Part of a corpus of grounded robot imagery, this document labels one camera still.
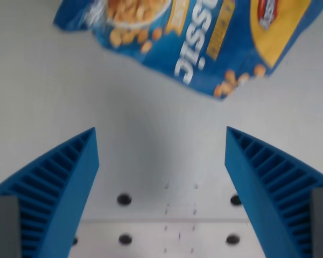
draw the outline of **bowl of macaroni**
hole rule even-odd
[[[130,30],[150,27],[169,8],[171,0],[108,0],[107,23]]]

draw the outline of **screw hole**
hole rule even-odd
[[[241,206],[242,202],[238,195],[233,195],[230,200],[233,206]]]
[[[117,197],[117,203],[120,206],[128,206],[131,203],[131,197],[127,193],[122,193]]]
[[[72,246],[76,246],[78,244],[78,237],[75,237],[74,239],[73,239],[73,244],[72,244]]]
[[[238,245],[240,241],[240,237],[237,236],[237,235],[229,235],[227,238],[226,238],[226,244],[228,244],[229,246],[235,246],[235,245]]]
[[[118,241],[122,246],[128,246],[132,243],[132,237],[128,234],[122,234],[118,238]]]

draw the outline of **yellow label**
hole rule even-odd
[[[272,68],[296,30],[311,0],[279,0],[277,16],[267,31],[258,21],[258,1],[251,0],[252,39],[261,58]]]
[[[173,0],[170,18],[165,28],[166,34],[175,31],[178,36],[181,35],[188,8],[189,0]]]
[[[217,59],[219,50],[231,21],[233,11],[235,10],[235,1],[224,0],[221,5],[219,16],[216,20],[214,31],[210,38],[206,54],[214,61]]]

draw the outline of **blue snack bag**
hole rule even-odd
[[[63,0],[54,23],[225,98],[270,75],[322,9],[323,0]]]

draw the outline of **snack bag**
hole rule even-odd
[[[225,98],[270,75],[322,9],[323,0],[63,0],[54,23]]]

